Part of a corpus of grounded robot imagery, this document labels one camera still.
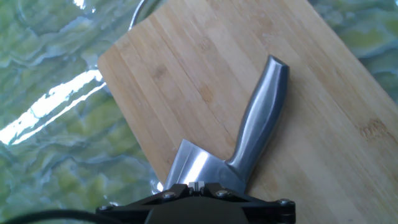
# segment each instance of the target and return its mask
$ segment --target wooden cutting board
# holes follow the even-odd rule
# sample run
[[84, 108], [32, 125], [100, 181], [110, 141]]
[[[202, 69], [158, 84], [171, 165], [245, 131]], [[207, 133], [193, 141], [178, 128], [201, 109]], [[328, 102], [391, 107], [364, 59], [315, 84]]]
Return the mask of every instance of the wooden cutting board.
[[248, 194], [297, 223], [398, 223], [398, 107], [306, 0], [170, 0], [98, 66], [164, 182], [183, 138], [232, 155], [269, 54], [290, 86]]

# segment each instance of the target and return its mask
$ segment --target meat cleaver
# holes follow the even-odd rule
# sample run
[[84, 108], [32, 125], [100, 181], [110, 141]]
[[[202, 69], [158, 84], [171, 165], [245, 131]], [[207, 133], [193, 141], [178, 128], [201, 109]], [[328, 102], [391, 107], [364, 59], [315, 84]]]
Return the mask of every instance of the meat cleaver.
[[277, 124], [287, 93], [289, 66], [269, 56], [244, 112], [233, 156], [223, 161], [182, 140], [164, 189], [173, 184], [220, 183], [243, 193], [246, 183]]

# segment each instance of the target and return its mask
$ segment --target cleaver handle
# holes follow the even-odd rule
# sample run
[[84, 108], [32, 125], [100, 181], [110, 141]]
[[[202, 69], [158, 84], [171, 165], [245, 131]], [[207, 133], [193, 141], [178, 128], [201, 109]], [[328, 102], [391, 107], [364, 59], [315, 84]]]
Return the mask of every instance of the cleaver handle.
[[289, 66], [270, 55], [244, 112], [235, 152], [225, 161], [244, 182], [248, 181], [280, 116], [288, 79]]

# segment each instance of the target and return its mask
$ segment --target countertop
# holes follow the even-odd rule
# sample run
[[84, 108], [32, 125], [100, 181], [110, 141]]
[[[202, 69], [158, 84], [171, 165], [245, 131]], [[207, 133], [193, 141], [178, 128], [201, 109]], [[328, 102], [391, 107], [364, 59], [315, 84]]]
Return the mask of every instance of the countertop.
[[[397, 3], [310, 2], [398, 102]], [[96, 68], [137, 4], [0, 3], [0, 220], [126, 204], [162, 190]], [[161, 4], [149, 2], [140, 19]]]

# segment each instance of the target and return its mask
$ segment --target black mount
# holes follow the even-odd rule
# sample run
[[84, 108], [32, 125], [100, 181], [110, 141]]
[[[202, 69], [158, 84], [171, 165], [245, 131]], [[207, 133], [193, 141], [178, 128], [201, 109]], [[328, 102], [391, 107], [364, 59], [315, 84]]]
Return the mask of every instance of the black mount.
[[295, 223], [295, 203], [265, 202], [220, 184], [175, 184], [125, 206], [99, 207], [96, 213], [124, 223]]

